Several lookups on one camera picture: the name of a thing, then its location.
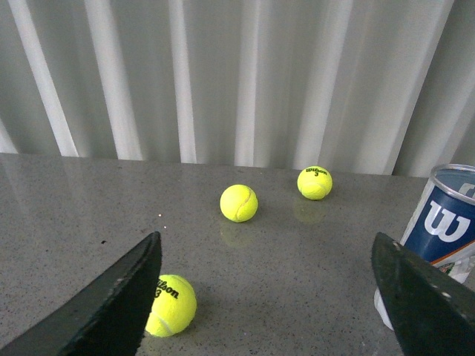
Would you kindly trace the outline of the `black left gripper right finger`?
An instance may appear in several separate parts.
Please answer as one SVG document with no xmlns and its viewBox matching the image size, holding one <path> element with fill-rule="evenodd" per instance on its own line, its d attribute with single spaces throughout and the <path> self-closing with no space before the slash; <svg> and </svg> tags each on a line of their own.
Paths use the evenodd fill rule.
<svg viewBox="0 0 475 356">
<path fill-rule="evenodd" d="M 404 355 L 473 355 L 474 292 L 381 232 L 376 284 Z"/>
</svg>

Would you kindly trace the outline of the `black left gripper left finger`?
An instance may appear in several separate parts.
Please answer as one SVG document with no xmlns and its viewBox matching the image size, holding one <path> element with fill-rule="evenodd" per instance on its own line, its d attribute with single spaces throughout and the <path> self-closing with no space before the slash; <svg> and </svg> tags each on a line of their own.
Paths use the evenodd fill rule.
<svg viewBox="0 0 475 356">
<path fill-rule="evenodd" d="M 1 348 L 2 355 L 135 355 L 155 298 L 155 231 L 65 305 Z"/>
</svg>

